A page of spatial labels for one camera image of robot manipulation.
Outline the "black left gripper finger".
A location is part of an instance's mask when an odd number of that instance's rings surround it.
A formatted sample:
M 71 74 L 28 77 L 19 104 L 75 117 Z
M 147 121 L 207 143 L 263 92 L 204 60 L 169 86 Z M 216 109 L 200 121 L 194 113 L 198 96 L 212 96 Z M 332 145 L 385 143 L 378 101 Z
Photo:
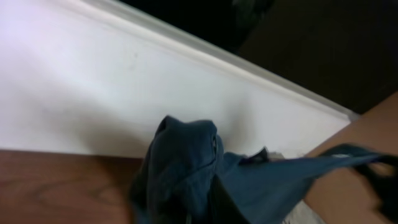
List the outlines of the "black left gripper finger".
M 212 224 L 249 224 L 217 175 L 212 180 L 208 193 L 208 202 Z

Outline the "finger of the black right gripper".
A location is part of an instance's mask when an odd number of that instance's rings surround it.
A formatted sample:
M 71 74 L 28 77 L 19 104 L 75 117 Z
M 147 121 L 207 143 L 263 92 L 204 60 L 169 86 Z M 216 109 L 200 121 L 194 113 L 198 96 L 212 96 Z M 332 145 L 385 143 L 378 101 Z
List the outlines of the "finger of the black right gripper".
M 390 222 L 397 223 L 397 157 L 383 156 L 375 163 L 391 166 L 392 174 L 378 174 L 367 164 L 356 166 L 355 170 L 366 178 L 379 197 L 378 211 Z

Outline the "dark blue shorts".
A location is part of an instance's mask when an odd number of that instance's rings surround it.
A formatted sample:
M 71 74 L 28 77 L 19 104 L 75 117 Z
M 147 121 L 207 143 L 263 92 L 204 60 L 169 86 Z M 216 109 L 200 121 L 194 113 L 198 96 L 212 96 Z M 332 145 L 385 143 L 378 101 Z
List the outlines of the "dark blue shorts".
M 319 177 L 383 156 L 391 155 L 340 144 L 317 157 L 272 161 L 266 150 L 246 157 L 224 151 L 212 121 L 166 116 L 130 199 L 136 223 L 211 223 L 208 193 L 217 175 L 249 223 L 282 223 Z

